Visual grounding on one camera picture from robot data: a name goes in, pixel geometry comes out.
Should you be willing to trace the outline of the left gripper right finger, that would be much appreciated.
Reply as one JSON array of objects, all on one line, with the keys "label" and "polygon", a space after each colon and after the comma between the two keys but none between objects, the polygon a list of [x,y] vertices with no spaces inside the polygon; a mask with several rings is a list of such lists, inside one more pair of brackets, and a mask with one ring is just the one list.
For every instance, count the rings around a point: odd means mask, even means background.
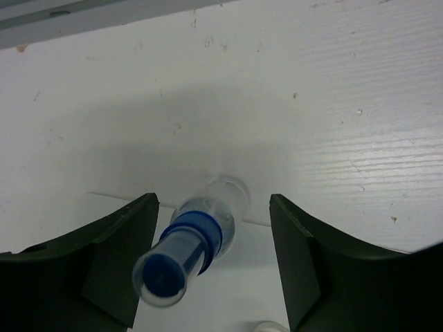
[{"label": "left gripper right finger", "polygon": [[442,245],[395,252],[348,235],[281,194],[269,212],[292,331],[441,331]]}]

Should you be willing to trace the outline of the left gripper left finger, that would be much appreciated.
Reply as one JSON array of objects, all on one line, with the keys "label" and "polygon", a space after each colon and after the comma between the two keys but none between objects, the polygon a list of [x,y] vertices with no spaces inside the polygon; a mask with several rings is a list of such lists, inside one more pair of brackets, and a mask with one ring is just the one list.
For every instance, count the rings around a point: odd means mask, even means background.
[{"label": "left gripper left finger", "polygon": [[152,245],[154,193],[60,237],[1,253],[2,331],[127,331],[137,259]]}]

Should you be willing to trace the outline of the small spray bottle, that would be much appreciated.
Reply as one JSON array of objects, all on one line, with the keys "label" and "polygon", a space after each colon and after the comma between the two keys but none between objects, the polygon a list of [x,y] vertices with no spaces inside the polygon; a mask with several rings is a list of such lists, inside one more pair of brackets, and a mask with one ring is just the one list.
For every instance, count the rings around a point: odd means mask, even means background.
[{"label": "small spray bottle", "polygon": [[178,303],[193,279],[230,250],[249,202],[240,179],[220,176],[178,205],[159,241],[134,264],[140,299],[157,308]]}]

